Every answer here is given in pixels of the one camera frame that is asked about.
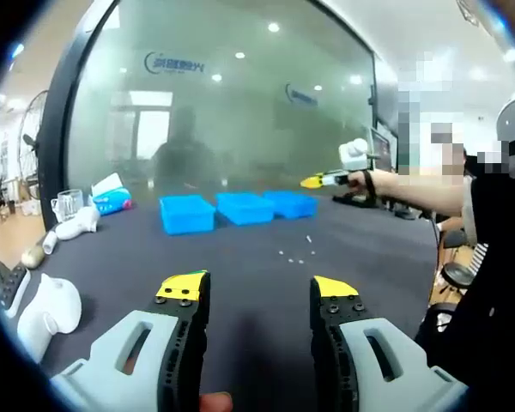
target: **hand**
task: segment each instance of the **hand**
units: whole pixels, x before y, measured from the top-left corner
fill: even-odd
[[[378,196],[384,195],[387,192],[396,176],[394,173],[384,172],[383,170],[371,170],[369,173]],[[350,173],[348,180],[349,193],[355,195],[368,193],[367,182],[364,179],[363,172]]]
[[[226,392],[207,393],[200,396],[200,412],[232,412],[233,400]]]

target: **window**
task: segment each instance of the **window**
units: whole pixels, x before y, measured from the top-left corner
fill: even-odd
[[[71,188],[295,189],[372,126],[372,53],[310,2],[122,0],[109,20],[70,115]]]

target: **ceiling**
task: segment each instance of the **ceiling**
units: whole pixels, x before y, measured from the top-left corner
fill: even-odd
[[[476,0],[467,0],[477,8]],[[25,105],[49,87],[65,45],[91,0],[54,3],[23,40],[24,52],[5,71],[0,93]],[[515,90],[508,43],[464,20],[456,0],[323,0],[397,73],[398,87],[417,92],[422,111],[495,117]],[[485,14],[477,12],[483,21]],[[496,34],[496,24],[486,24]],[[470,79],[470,71],[484,79]],[[0,113],[9,109],[3,105]]]

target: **computer screen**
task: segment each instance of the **computer screen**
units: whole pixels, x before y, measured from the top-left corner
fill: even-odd
[[[374,160],[374,168],[391,171],[391,145],[386,137],[381,136],[377,130],[371,129],[373,154],[379,156]]]

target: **company logo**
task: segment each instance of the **company logo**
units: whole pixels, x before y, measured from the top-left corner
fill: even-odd
[[[290,100],[291,103],[294,104],[303,104],[306,106],[318,106],[317,99],[308,96],[305,93],[298,92],[297,90],[294,90],[290,83],[286,83],[286,87],[284,88],[284,92],[286,93],[286,97],[288,97],[288,100]]]
[[[182,60],[179,58],[165,57],[163,53],[152,51],[143,59],[145,69],[153,74],[160,73],[185,73],[186,71],[204,72],[204,63]]]

